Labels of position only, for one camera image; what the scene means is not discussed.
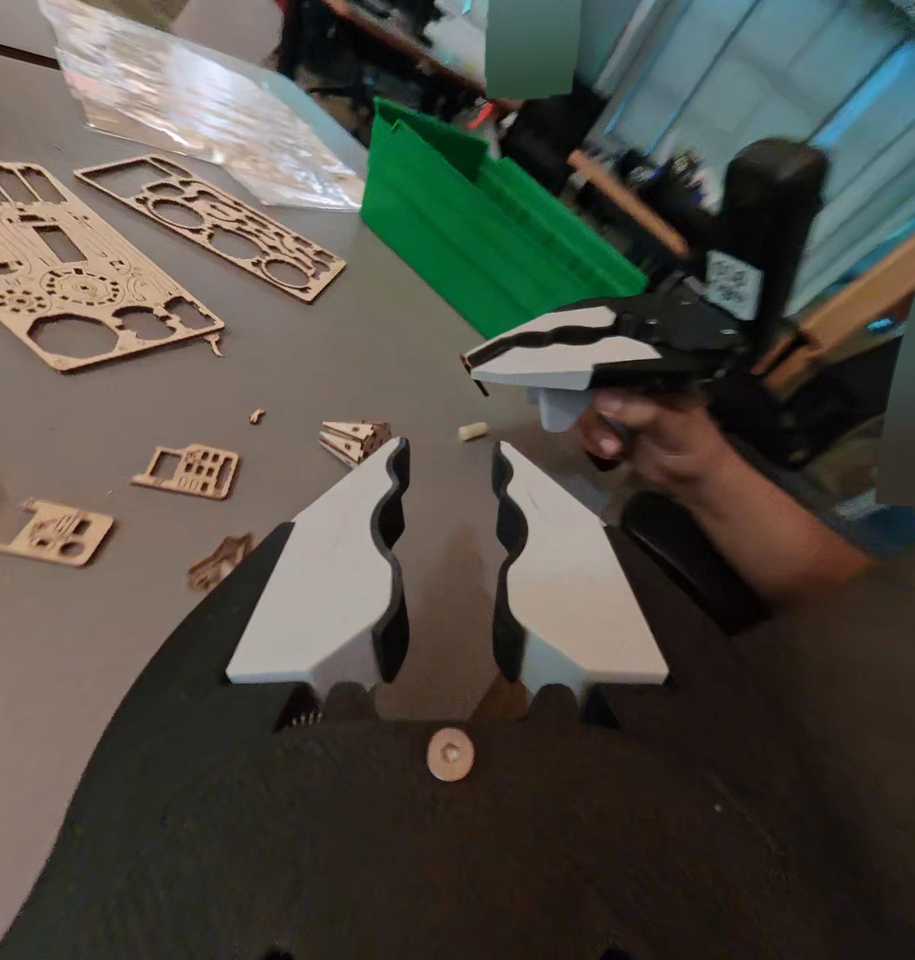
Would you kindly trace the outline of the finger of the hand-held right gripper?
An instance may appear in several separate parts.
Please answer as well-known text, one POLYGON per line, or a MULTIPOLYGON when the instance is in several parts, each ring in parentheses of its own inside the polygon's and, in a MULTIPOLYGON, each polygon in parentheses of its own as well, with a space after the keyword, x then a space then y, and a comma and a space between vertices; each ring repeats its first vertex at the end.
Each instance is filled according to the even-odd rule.
POLYGON ((613 330, 511 330, 461 356, 480 385, 583 391, 595 369, 658 361, 654 346, 613 330))
POLYGON ((543 349, 554 345, 582 346, 597 342, 618 321, 606 305, 552 311, 529 320, 495 339, 495 350, 543 349))

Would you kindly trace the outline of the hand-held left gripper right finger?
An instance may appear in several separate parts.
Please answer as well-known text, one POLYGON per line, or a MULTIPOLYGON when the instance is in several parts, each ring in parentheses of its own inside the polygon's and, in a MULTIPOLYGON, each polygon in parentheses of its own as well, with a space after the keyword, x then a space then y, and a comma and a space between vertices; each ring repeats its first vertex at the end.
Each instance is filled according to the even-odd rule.
POLYGON ((592 510, 507 441, 492 451, 500 564, 492 648, 528 695, 562 687, 660 687, 670 670, 592 510))

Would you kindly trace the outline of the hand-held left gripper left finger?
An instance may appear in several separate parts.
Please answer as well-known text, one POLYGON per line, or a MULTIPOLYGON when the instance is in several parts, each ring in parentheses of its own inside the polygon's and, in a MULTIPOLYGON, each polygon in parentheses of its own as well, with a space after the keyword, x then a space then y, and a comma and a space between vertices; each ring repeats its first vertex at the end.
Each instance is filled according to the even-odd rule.
POLYGON ((290 524, 226 677, 297 683, 328 695, 342 683, 390 684, 409 649, 402 568, 411 447, 392 438, 290 524))

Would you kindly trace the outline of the person's right forearm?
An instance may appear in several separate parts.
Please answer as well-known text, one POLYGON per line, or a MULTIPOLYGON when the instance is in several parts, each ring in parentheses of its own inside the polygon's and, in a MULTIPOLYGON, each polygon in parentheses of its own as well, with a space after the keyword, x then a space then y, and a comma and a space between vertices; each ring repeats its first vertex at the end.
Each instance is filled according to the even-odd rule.
POLYGON ((874 561, 731 449, 679 499, 728 565, 770 605, 841 589, 874 561))

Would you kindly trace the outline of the grey desk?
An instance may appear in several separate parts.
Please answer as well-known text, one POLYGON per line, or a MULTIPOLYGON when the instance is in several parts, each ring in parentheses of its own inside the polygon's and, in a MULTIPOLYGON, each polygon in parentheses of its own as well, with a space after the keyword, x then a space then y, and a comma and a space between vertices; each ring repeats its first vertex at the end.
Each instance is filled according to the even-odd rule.
POLYGON ((0 54, 0 161, 41 164, 226 324, 220 358, 194 342, 68 376, 0 325, 0 539, 30 498, 116 521, 82 569, 0 555, 0 938, 115 709, 200 600, 188 568, 226 536, 264 537, 344 476, 319 446, 323 421, 388 422, 411 444, 397 550, 411 644, 379 690, 384 717, 468 718, 497 673, 490 440, 458 429, 487 422, 567 483, 590 474, 521 393, 481 396, 460 362, 474 332, 357 215, 272 212, 346 261, 306 306, 75 182, 143 152, 86 128, 56 69, 0 54), (157 447, 188 445, 239 455, 225 500, 129 484, 157 447))

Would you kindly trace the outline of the person's right hand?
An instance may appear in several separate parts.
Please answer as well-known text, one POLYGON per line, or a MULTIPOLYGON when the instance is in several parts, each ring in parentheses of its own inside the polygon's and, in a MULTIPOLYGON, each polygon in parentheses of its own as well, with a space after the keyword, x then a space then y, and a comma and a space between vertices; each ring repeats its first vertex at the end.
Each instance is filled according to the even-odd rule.
POLYGON ((681 499, 702 496, 741 470, 741 459, 696 395, 599 390, 575 430, 584 450, 623 462, 681 499))

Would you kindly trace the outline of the wooden wheel assembly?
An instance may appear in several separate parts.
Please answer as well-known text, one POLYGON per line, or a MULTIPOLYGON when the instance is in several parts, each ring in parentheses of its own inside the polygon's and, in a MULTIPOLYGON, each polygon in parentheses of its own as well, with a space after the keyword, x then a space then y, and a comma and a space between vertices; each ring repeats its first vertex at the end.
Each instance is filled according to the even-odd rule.
POLYGON ((227 535, 207 557, 187 570, 187 587, 209 594, 234 572, 254 548, 254 534, 227 535))

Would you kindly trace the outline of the green plastic bin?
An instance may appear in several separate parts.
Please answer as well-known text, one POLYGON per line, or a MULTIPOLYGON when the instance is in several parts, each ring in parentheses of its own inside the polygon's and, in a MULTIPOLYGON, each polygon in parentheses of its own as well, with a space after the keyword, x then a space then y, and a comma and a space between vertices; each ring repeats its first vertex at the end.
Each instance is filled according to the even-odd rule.
POLYGON ((485 140, 383 98, 374 107, 360 218, 485 339, 645 292, 641 270, 485 140))

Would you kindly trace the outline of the small gridded wooden card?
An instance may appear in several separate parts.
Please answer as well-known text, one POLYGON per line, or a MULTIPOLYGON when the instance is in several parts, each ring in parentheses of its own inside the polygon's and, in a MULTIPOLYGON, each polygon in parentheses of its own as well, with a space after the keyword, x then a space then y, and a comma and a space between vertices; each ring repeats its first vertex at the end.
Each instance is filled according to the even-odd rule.
POLYGON ((169 494, 224 501, 231 494, 241 463, 238 453, 200 443, 174 448, 157 446, 131 486, 169 494))

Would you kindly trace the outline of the small slotted wooden card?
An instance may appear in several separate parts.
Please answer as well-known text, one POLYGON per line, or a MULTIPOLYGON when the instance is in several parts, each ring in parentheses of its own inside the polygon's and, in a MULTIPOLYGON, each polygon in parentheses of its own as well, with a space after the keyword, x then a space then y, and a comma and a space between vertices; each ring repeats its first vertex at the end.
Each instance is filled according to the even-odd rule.
POLYGON ((111 515, 40 498, 22 509, 30 519, 10 541, 0 542, 0 554, 63 568, 86 567, 116 527, 111 515))

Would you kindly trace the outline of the wooden puzzle sheet with gear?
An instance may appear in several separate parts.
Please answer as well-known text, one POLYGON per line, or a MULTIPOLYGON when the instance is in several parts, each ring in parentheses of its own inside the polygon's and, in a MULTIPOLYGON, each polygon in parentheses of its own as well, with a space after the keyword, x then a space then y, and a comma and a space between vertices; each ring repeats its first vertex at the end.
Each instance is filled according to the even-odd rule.
POLYGON ((44 167, 0 161, 0 323, 56 372, 203 339, 225 323, 44 167), (106 348, 74 356, 43 344, 68 322, 106 348))

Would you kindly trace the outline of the clear plastic sheet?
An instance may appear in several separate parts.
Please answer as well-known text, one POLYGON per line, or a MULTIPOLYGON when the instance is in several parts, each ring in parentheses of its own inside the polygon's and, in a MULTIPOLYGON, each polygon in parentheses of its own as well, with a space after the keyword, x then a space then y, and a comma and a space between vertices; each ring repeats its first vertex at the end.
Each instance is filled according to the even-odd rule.
POLYGON ((91 128, 216 165, 265 206, 361 210, 367 150, 292 80, 84 2, 38 7, 91 128))

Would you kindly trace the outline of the punched wooden puzzle sheet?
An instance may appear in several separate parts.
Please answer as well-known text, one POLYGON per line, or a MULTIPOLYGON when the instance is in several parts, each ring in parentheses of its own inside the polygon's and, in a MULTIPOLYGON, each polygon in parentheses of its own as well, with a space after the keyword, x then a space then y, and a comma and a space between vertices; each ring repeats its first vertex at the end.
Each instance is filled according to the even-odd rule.
POLYGON ((74 176, 303 304, 346 269, 330 250, 162 156, 85 167, 74 176))

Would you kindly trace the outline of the wooden rail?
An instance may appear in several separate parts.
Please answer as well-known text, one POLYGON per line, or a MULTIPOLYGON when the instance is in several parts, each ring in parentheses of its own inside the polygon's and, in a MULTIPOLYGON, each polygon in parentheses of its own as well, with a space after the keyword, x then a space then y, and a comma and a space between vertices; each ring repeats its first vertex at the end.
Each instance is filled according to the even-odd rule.
POLYGON ((915 234, 824 301, 753 368, 763 387, 785 398, 869 324, 910 307, 915 296, 915 234))

